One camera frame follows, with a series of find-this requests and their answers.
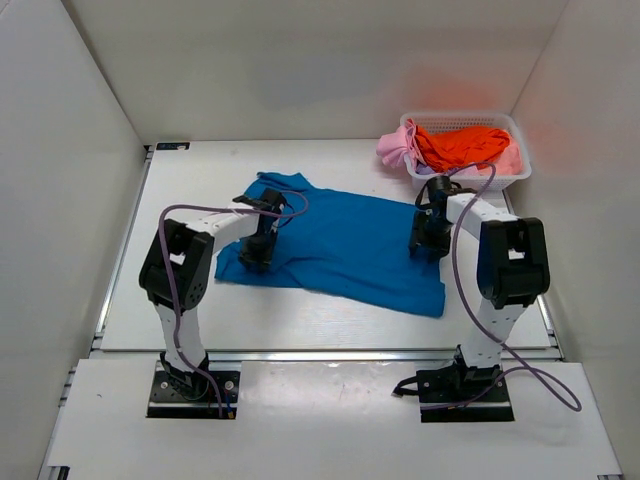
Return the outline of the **blue t shirt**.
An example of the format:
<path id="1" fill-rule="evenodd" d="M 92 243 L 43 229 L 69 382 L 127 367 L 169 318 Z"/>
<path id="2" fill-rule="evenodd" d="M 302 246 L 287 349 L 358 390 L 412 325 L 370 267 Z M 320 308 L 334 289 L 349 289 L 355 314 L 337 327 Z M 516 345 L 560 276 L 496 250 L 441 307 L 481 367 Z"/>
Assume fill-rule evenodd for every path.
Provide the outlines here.
<path id="1" fill-rule="evenodd" d="M 439 318 L 446 303 L 437 263 L 408 250 L 413 205 L 313 186 L 302 174 L 260 172 L 247 188 L 258 197 L 284 193 L 299 217 L 278 230 L 264 273 L 239 261 L 240 243 L 217 256 L 219 281 L 272 288 L 302 288 L 402 313 Z"/>

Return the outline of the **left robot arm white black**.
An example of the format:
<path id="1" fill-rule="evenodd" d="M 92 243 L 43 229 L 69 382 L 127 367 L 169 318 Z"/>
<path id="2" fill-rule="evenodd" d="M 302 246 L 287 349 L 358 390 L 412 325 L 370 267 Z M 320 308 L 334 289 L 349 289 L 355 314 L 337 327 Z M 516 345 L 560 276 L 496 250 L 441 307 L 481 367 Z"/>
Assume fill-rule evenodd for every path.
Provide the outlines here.
<path id="1" fill-rule="evenodd" d="M 221 398 L 219 381 L 209 371 L 197 315 L 214 255 L 238 242 L 240 265 L 267 271 L 287 207 L 283 193 L 266 188 L 257 198 L 240 195 L 228 208 L 190 223 L 161 215 L 139 285 L 161 320 L 165 340 L 161 365 L 172 388 L 186 401 L 199 401 L 209 393 Z"/>

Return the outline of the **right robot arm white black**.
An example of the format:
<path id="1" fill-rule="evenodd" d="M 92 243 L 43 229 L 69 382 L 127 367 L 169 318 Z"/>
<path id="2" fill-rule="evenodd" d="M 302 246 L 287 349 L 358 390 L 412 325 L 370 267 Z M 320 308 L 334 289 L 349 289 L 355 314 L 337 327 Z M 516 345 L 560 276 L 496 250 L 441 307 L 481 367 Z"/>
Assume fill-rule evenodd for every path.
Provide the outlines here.
<path id="1" fill-rule="evenodd" d="M 542 222 L 519 218 L 463 188 L 446 175 L 428 180 L 415 201 L 409 237 L 411 256 L 421 252 L 430 263 L 457 255 L 457 236 L 465 231 L 478 241 L 476 284 L 481 303 L 474 329 L 443 373 L 449 391 L 471 400 L 501 373 L 501 352 L 527 308 L 550 285 Z"/>

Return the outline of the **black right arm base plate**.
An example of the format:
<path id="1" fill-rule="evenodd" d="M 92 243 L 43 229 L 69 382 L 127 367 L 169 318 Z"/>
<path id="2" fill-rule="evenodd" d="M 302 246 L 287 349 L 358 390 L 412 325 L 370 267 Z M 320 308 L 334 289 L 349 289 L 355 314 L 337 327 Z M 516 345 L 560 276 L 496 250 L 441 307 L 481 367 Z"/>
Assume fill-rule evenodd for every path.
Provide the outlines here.
<path id="1" fill-rule="evenodd" d="M 455 359 L 447 366 L 423 368 L 398 382 L 392 395 L 417 397 L 422 423 L 500 423 L 515 420 L 508 387 L 499 365 L 467 366 Z"/>

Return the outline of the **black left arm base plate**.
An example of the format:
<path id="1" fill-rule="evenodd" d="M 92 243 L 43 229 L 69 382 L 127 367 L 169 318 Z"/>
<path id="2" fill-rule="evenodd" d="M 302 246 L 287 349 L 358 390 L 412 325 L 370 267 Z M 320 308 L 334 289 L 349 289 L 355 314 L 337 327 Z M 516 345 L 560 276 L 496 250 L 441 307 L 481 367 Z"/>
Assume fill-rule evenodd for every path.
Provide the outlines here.
<path id="1" fill-rule="evenodd" d="M 208 378 L 189 372 L 175 373 L 160 353 L 150 388 L 146 417 L 152 419 L 235 420 L 238 415 L 241 370 L 239 363 L 204 361 L 219 394 Z"/>

